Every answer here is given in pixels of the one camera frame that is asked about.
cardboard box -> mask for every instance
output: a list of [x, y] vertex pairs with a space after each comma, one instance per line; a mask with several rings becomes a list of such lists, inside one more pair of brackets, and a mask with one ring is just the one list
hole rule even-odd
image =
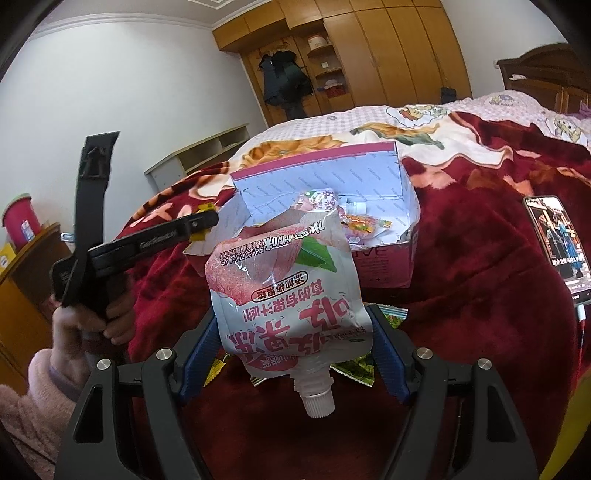
[[391, 142], [348, 145], [263, 163], [232, 174], [237, 192], [218, 212], [220, 221], [203, 242], [186, 250], [197, 270], [217, 243], [243, 226], [264, 223], [287, 210], [301, 192], [332, 188], [364, 202], [367, 214], [392, 227], [353, 253], [362, 287], [408, 287], [413, 275], [420, 207]]

ceiling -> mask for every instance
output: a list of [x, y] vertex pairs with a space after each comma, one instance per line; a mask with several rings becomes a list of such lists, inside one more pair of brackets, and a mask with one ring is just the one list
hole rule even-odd
[[64, 0], [43, 25], [95, 14], [134, 13], [165, 15], [215, 28], [269, 0]]

phone screen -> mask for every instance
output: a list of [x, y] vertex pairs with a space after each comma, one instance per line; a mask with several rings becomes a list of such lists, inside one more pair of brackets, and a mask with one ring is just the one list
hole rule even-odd
[[591, 299], [591, 271], [583, 245], [564, 206], [554, 196], [526, 197], [540, 244], [548, 260], [563, 278], [573, 301]]

red blanket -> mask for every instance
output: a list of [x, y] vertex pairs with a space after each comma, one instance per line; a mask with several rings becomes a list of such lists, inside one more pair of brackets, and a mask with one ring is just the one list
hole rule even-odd
[[[521, 202], [524, 194], [558, 195], [591, 252], [590, 154], [545, 137], [535, 126], [485, 122], [468, 113], [452, 117], [469, 125], [484, 146], [511, 147], [513, 158], [494, 168], [462, 157], [441, 168], [406, 158], [421, 204], [413, 282], [403, 290], [366, 290], [363, 299], [408, 308], [404, 330], [417, 346], [446, 360], [490, 358], [512, 394], [541, 470], [576, 384], [577, 323], [569, 291], [544, 258]], [[156, 213], [122, 234], [201, 203], [190, 192], [211, 172], [153, 199], [146, 210], [165, 215]], [[133, 270], [135, 361], [173, 346], [209, 307], [206, 282], [183, 257], [185, 246]], [[586, 367], [589, 358], [584, 360]], [[335, 413], [310, 419], [288, 378], [255, 388], [234, 361], [183, 417], [216, 480], [377, 478], [405, 409], [379, 379], [367, 388], [335, 375], [333, 392]]]

red bucket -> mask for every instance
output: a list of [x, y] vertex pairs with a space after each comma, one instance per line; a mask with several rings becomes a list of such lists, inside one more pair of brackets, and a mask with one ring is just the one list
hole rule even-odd
[[17, 251], [41, 232], [41, 225], [33, 212], [28, 193], [19, 195], [8, 204], [2, 214], [2, 226], [6, 227]]

